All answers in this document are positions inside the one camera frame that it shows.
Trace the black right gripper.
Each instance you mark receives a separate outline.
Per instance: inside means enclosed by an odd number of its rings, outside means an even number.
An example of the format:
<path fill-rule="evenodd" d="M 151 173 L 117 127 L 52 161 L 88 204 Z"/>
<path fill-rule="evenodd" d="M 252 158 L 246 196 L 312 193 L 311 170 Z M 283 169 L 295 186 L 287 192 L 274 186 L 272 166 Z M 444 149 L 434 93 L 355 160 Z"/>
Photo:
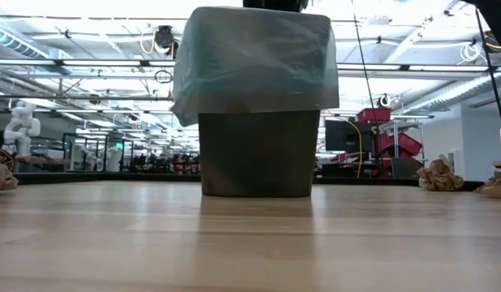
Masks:
<path fill-rule="evenodd" d="M 242 0 L 245 8 L 274 11 L 301 12 L 307 8 L 309 0 Z"/>

